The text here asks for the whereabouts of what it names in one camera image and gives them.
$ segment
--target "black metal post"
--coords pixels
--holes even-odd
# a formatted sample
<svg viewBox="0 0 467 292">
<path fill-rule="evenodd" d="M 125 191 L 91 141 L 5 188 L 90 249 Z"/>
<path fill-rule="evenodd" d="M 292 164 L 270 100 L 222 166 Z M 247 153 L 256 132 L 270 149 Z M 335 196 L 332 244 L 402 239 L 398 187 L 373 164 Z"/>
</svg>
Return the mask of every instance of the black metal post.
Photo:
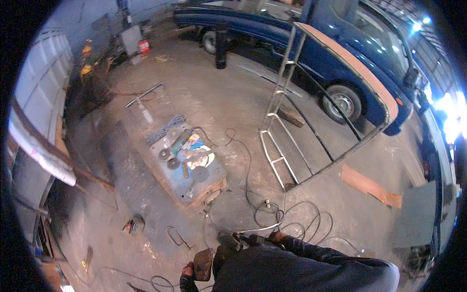
<svg viewBox="0 0 467 292">
<path fill-rule="evenodd" d="M 227 66 L 227 21 L 220 21 L 216 25 L 216 68 Z"/>
</svg>

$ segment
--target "red fire extinguisher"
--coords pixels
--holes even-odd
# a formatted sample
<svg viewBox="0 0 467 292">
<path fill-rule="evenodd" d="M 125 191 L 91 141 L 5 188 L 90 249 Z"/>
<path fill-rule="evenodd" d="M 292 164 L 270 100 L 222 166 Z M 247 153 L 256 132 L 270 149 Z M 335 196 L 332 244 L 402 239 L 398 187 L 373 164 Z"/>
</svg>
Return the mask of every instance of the red fire extinguisher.
<svg viewBox="0 0 467 292">
<path fill-rule="evenodd" d="M 140 48 L 140 53 L 145 55 L 147 53 L 149 53 L 149 43 L 148 43 L 148 40 L 141 40 L 139 43 L 138 43 L 138 46 Z"/>
</svg>

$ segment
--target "truck side mirror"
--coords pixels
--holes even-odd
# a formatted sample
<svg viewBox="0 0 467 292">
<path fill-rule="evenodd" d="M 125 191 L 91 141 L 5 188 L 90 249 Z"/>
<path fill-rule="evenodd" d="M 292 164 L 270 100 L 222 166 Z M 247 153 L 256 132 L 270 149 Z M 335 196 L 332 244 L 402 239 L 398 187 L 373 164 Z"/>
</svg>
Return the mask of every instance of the truck side mirror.
<svg viewBox="0 0 467 292">
<path fill-rule="evenodd" d="M 412 89 L 415 86 L 415 82 L 417 81 L 417 78 L 418 78 L 417 68 L 412 68 L 408 70 L 407 74 L 405 74 L 405 77 L 404 77 L 404 85 Z"/>
</svg>

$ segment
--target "blue rope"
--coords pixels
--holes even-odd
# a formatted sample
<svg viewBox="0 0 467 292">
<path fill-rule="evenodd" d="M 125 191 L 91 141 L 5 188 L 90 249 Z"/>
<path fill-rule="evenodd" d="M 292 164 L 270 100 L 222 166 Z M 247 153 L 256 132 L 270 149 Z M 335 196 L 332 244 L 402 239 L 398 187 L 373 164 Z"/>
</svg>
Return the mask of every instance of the blue rope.
<svg viewBox="0 0 467 292">
<path fill-rule="evenodd" d="M 167 135 L 167 132 L 171 128 L 178 127 L 178 126 L 182 125 L 185 121 L 186 121 L 186 118 L 184 116 L 182 116 L 181 114 L 178 114 L 178 115 L 174 116 L 167 125 L 163 126 L 157 132 L 155 132 L 155 133 L 149 135 L 148 137 L 146 137 L 146 139 L 145 139 L 146 143 L 149 146 L 151 146 L 152 144 L 154 144 L 157 141 L 161 140 L 162 137 Z"/>
</svg>

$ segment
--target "welded tubular frame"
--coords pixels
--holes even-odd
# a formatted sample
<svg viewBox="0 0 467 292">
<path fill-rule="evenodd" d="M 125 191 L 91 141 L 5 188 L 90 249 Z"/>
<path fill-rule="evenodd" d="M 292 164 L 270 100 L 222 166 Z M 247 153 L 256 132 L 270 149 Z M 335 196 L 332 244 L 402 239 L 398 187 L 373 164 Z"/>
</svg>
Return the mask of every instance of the welded tubular frame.
<svg viewBox="0 0 467 292">
<path fill-rule="evenodd" d="M 297 34 L 297 28 L 301 31 L 302 35 L 300 37 L 300 40 L 299 40 L 299 44 L 297 46 L 297 50 L 295 52 L 295 56 L 294 56 L 294 60 L 289 60 L 289 55 L 292 51 L 292 47 L 293 47 L 293 44 L 294 44 L 294 40 L 295 40 L 295 35 Z M 349 118 L 342 112 L 342 110 L 337 106 L 337 104 L 332 100 L 332 98 L 329 96 L 329 94 L 326 92 L 326 90 L 298 63 L 298 60 L 299 60 L 299 57 L 300 57 L 300 54 L 301 54 L 301 51 L 302 51 L 302 48 L 303 48 L 303 44 L 305 43 L 305 40 L 306 38 L 310 37 L 313 41 L 317 42 L 318 44 L 320 44 L 325 50 L 327 50 L 328 52 L 330 52 L 334 57 L 336 57 L 338 60 L 340 60 L 347 68 L 349 68 L 352 73 L 354 73 L 357 77 L 360 78 L 360 80 L 362 81 L 362 83 L 374 94 L 376 100 L 381 104 L 381 106 L 383 107 L 384 111 L 385 111 L 385 116 L 384 116 L 384 120 L 383 122 L 378 125 L 377 127 L 375 127 L 375 129 L 373 129 L 372 131 L 370 131 L 370 133 L 368 135 L 366 135 L 365 137 L 362 137 L 360 135 L 360 133 L 357 131 L 357 129 L 355 128 L 355 126 L 353 125 L 353 123 L 349 120 Z M 282 78 L 283 78 L 283 74 L 285 72 L 285 68 L 286 66 L 290 65 L 290 69 L 289 69 L 289 72 L 288 72 L 288 76 L 286 78 L 286 81 L 284 83 L 283 86 L 281 86 L 281 83 L 282 83 Z M 295 70 L 295 67 L 299 67 L 299 69 L 301 69 L 303 72 L 306 73 L 306 75 L 311 78 L 313 80 L 313 82 L 319 87 L 319 89 L 324 93 L 324 96 L 332 103 L 332 105 L 338 110 L 338 112 L 340 113 L 340 115 L 344 118 L 345 122 L 347 123 L 347 125 L 350 127 L 350 129 L 352 130 L 353 134 L 355 135 L 355 137 L 357 138 L 358 142 L 357 144 L 355 144 L 353 147 L 351 147 L 347 152 L 345 152 L 344 154 L 342 154 L 340 157 L 334 159 L 331 155 L 331 153 L 329 152 L 329 150 L 327 149 L 327 147 L 325 146 L 324 142 L 321 140 L 319 134 L 316 132 L 316 130 L 314 129 L 314 127 L 312 126 L 312 124 L 310 123 L 310 121 L 308 120 L 308 118 L 305 116 L 305 114 L 302 112 L 302 110 L 296 105 L 296 103 L 292 100 L 292 98 L 288 95 L 288 86 L 290 84 L 290 80 L 292 78 L 292 75 L 293 75 L 293 72 Z M 292 106 L 299 112 L 299 114 L 303 117 L 303 119 L 305 120 L 306 124 L 308 125 L 308 127 L 311 129 L 311 131 L 313 132 L 313 134 L 315 135 L 315 137 L 317 138 L 317 140 L 319 141 L 319 143 L 321 144 L 321 146 L 323 147 L 323 149 L 326 151 L 326 154 L 328 155 L 329 159 L 331 160 L 331 163 L 329 163 L 327 166 L 325 166 L 324 168 L 320 169 L 318 172 L 314 172 L 310 166 L 310 164 L 308 163 L 306 157 L 303 155 L 303 152 L 301 151 L 300 147 L 298 146 L 297 142 L 295 141 L 295 139 L 293 138 L 292 134 L 290 133 L 290 131 L 287 129 L 287 127 L 284 125 L 284 123 L 282 122 L 282 120 L 280 119 L 280 117 L 277 115 L 277 111 L 279 110 L 279 107 L 280 105 L 282 104 L 283 102 L 283 97 L 286 97 L 290 103 L 292 104 Z M 271 132 L 271 125 L 272 125 L 272 122 L 274 119 L 277 119 L 279 121 L 279 124 L 281 125 L 281 127 L 283 128 L 283 130 L 285 131 L 285 133 L 287 134 L 287 136 L 290 138 L 290 140 L 292 141 L 292 143 L 294 144 L 295 148 L 297 149 L 297 152 L 300 154 L 303 162 L 305 163 L 306 167 L 308 168 L 309 172 L 310 172 L 310 176 L 306 179 L 304 179 L 303 181 L 299 181 L 297 176 L 295 175 L 291 165 L 289 164 L 289 162 L 287 161 L 287 158 L 285 157 L 285 155 L 283 154 L 282 150 L 280 149 L 279 145 L 277 144 L 272 132 Z M 302 28 L 300 26 L 300 24 L 298 22 L 294 22 L 293 26 L 292 26 L 292 31 L 290 33 L 290 37 L 289 37 L 289 42 L 287 44 L 287 48 L 285 50 L 285 53 L 284 53 L 284 57 L 283 57 L 283 60 L 282 60 L 282 63 L 281 63 L 281 67 L 280 67 L 280 70 L 279 70 L 279 73 L 278 73 L 278 77 L 277 77 L 277 80 L 276 80 L 276 86 L 274 88 L 274 91 L 272 93 L 272 96 L 271 96 L 271 101 L 269 102 L 269 106 L 268 106 L 268 109 L 266 111 L 266 115 L 265 115 L 265 118 L 264 118 L 264 121 L 263 121 L 263 124 L 262 124 L 262 128 L 260 129 L 259 131 L 259 134 L 260 134 L 260 139 L 261 139 L 261 143 L 263 145 L 263 149 L 264 149 L 264 153 L 266 155 L 266 158 L 269 162 L 269 164 L 271 165 L 271 168 L 275 174 L 275 176 L 277 177 L 277 180 L 279 181 L 279 184 L 281 185 L 283 191 L 290 191 L 296 187 L 298 187 L 299 185 L 301 184 L 304 184 L 306 182 L 308 182 L 309 180 L 311 180 L 313 177 L 325 172 L 326 170 L 330 169 L 331 167 L 333 167 L 334 165 L 336 165 L 337 163 L 341 162 L 342 160 L 344 160 L 346 157 L 348 157 L 349 155 L 353 154 L 357 149 L 359 149 L 361 146 L 363 146 L 364 144 L 366 144 L 370 139 L 372 139 L 373 137 L 376 136 L 376 134 L 380 133 L 381 131 L 383 131 L 387 126 L 389 125 L 389 110 L 387 108 L 387 106 L 385 105 L 385 103 L 382 101 L 381 97 L 378 95 L 378 93 L 372 88 L 372 86 L 363 78 L 363 76 L 361 76 L 358 71 L 352 67 L 352 65 L 350 65 L 345 59 L 343 59 L 338 53 L 336 53 L 335 51 L 333 51 L 331 48 L 329 48 L 326 44 L 324 44 L 321 40 L 319 40 L 316 36 L 314 36 L 313 34 L 311 34 L 310 32 L 308 32 L 306 29 Z M 275 149 L 277 150 L 277 152 L 279 153 L 279 158 L 277 159 L 274 159 L 272 160 L 271 159 L 271 156 L 268 152 L 268 149 L 266 147 L 266 143 L 265 143 L 265 140 L 264 140 L 264 135 L 267 134 L 269 139 L 272 141 Z M 292 187 L 292 188 L 288 188 L 286 189 L 285 188 L 285 185 L 284 185 L 284 182 L 281 180 L 280 176 L 279 176 L 279 173 L 277 172 L 277 168 L 275 166 L 275 163 L 278 163 L 278 162 L 283 162 L 293 180 L 293 182 L 295 183 L 295 186 Z"/>
</svg>

